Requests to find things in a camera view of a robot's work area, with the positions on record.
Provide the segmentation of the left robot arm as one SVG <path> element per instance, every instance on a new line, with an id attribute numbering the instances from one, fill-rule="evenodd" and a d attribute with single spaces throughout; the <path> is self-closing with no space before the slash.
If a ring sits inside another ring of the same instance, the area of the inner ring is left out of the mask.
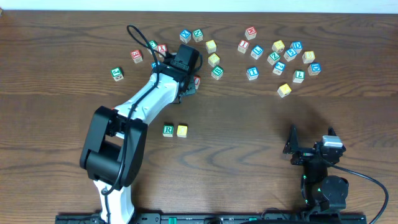
<path id="1" fill-rule="evenodd" d="M 95 183 L 103 223 L 129 223 L 135 213 L 131 184 L 142 164 L 147 130 L 167 105 L 195 93 L 198 50 L 185 44 L 152 69 L 149 81 L 127 102 L 93 114 L 80 156 L 80 167 Z"/>

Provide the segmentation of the yellow O block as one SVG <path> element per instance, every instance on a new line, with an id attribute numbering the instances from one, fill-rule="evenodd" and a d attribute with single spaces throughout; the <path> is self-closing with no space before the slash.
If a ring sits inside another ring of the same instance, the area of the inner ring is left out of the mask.
<path id="1" fill-rule="evenodd" d="M 177 127 L 177 136 L 180 138 L 187 137 L 188 126 L 186 125 L 178 125 Z"/>

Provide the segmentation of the green B block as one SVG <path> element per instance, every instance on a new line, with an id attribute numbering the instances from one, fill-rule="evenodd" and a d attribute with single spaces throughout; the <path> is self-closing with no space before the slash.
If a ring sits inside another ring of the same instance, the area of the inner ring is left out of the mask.
<path id="1" fill-rule="evenodd" d="M 224 74 L 224 69 L 217 65 L 215 66 L 212 71 L 211 71 L 211 76 L 215 79 L 215 80 L 219 80 Z"/>

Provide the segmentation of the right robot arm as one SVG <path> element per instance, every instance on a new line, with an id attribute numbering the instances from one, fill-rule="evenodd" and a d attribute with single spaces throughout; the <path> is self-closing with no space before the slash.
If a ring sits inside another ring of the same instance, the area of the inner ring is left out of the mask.
<path id="1" fill-rule="evenodd" d="M 313 147 L 299 145 L 297 130 L 290 127 L 283 153 L 292 156 L 290 163 L 303 166 L 301 193 L 307 205 L 301 219 L 317 223 L 343 223 L 340 211 L 346 208 L 349 183 L 345 178 L 328 175 L 328 168 L 340 161 L 346 151 L 333 128 Z"/>

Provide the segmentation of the green R block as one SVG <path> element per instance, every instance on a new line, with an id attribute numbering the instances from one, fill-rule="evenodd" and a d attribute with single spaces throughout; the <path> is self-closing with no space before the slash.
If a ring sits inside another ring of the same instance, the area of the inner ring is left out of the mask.
<path id="1" fill-rule="evenodd" d="M 174 136 L 174 126 L 165 124 L 163 126 L 162 134 L 164 137 L 172 138 Z"/>

